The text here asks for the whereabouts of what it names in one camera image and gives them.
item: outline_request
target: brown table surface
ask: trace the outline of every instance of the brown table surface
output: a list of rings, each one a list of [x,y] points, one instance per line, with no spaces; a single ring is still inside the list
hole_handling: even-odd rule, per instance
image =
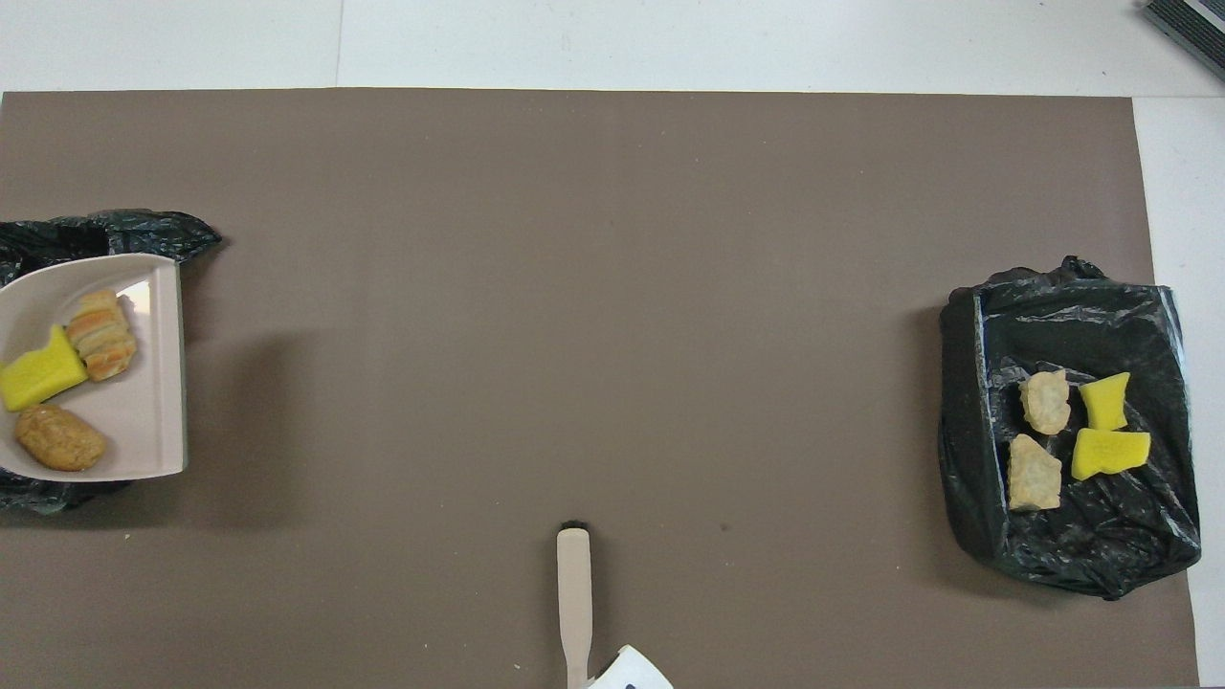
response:
[[[9,93],[0,217],[181,210],[190,466],[0,515],[5,687],[1194,684],[1183,576],[1120,602],[962,553],[949,289],[1150,281],[1126,99]]]

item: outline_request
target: croissant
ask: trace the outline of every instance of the croissant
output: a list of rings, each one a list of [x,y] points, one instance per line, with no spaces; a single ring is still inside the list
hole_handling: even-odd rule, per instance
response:
[[[136,338],[127,330],[119,297],[109,289],[82,297],[65,332],[96,383],[127,370],[136,353]]]

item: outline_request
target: black plastic bag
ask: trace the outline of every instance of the black plastic bag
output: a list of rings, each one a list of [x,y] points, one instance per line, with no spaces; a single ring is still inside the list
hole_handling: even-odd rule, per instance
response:
[[[940,466],[960,547],[1017,579],[1117,600],[1199,559],[1199,511],[1182,335],[1167,287],[1107,280],[1068,256],[1050,273],[1014,268],[954,291],[940,315],[943,390]],[[1017,384],[1067,370],[1072,418],[1033,433]],[[1087,425],[1076,387],[1120,371],[1129,430],[1152,435],[1145,466],[1074,481],[1076,433]],[[1008,511],[1008,443],[1033,435],[1063,462],[1061,505]]]
[[[0,222],[0,286],[39,268],[109,254],[156,254],[181,264],[221,240],[200,218],[175,211],[119,210],[45,222]],[[0,508],[50,514],[129,483],[61,483],[0,470]]]

